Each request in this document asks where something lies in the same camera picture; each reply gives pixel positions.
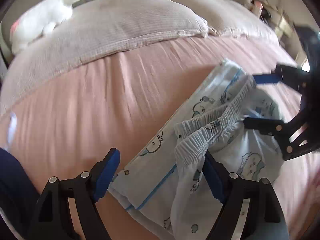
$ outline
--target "bright light spot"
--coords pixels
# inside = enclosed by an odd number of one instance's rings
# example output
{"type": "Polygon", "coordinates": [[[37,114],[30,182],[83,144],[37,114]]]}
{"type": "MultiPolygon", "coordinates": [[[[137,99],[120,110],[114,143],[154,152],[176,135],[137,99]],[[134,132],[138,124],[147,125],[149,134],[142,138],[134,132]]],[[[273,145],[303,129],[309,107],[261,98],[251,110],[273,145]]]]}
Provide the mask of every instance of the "bright light spot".
{"type": "Polygon", "coordinates": [[[310,65],[308,60],[305,62],[305,64],[302,65],[302,70],[310,72],[310,65]]]}

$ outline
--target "elastic waistband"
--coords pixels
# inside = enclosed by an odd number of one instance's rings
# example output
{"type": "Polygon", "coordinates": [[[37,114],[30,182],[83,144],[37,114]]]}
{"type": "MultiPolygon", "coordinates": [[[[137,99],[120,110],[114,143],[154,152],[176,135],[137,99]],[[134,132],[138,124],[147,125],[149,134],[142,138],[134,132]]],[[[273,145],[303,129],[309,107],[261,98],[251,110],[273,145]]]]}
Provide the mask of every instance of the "elastic waistband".
{"type": "Polygon", "coordinates": [[[178,166],[190,165],[201,160],[208,147],[218,141],[240,119],[243,101],[255,88],[253,77],[245,78],[247,81],[230,103],[174,126],[176,136],[182,139],[174,149],[178,166]]]}

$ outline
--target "white pajama shorts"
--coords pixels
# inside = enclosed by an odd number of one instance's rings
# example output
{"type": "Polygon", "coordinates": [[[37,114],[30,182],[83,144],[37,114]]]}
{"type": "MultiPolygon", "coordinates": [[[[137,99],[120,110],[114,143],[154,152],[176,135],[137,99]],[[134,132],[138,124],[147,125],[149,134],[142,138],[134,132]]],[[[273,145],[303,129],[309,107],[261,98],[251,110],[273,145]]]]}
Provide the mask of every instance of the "white pajama shorts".
{"type": "MultiPolygon", "coordinates": [[[[272,136],[244,128],[247,116],[280,119],[278,106],[252,76],[224,60],[174,113],[108,191],[160,239],[206,239],[222,204],[202,174],[207,150],[243,179],[273,182],[283,163],[272,136]]],[[[239,239],[244,201],[233,239],[239,239]]]]}

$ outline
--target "dark blue fabric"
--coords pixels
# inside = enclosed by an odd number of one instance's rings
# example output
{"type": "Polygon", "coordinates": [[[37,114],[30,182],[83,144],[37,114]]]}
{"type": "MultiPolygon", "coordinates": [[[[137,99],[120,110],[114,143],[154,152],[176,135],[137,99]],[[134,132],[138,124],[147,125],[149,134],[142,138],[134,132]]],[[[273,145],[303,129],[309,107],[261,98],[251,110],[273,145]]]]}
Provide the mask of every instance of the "dark blue fabric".
{"type": "Polygon", "coordinates": [[[24,238],[38,198],[39,193],[18,160],[0,148],[0,207],[24,238]]]}
{"type": "Polygon", "coordinates": [[[103,171],[101,172],[100,177],[96,183],[96,191],[93,195],[93,200],[97,202],[100,198],[102,198],[109,187],[109,184],[119,166],[120,163],[120,152],[119,150],[115,150],[112,157],[107,162],[103,171]]]}
{"type": "Polygon", "coordinates": [[[209,161],[204,160],[202,172],[214,198],[218,199],[222,204],[225,204],[226,196],[224,194],[222,181],[209,161]]]}
{"type": "Polygon", "coordinates": [[[274,84],[281,81],[277,74],[254,75],[253,78],[257,84],[274,84]]]}

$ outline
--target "pink bed sheet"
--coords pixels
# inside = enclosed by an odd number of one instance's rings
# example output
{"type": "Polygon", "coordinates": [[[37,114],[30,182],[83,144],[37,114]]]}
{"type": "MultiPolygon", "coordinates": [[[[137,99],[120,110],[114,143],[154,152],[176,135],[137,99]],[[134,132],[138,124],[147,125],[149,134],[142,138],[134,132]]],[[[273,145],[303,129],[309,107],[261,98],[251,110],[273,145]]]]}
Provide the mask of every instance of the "pink bed sheet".
{"type": "MultiPolygon", "coordinates": [[[[277,62],[295,64],[275,44],[212,36],[162,41],[107,56],[50,80],[16,103],[11,111],[18,126],[10,152],[39,192],[51,176],[68,179],[90,170],[111,147],[120,150],[123,169],[224,58],[248,73],[268,73],[277,62]]],[[[279,103],[286,121],[297,114],[296,92],[284,85],[263,88],[279,103]]],[[[1,147],[6,145],[9,113],[0,120],[1,147]]],[[[316,154],[288,161],[275,183],[292,239],[314,203],[306,196],[316,189],[319,164],[316,154]]],[[[113,240],[156,239],[110,194],[97,208],[113,240]]]]}

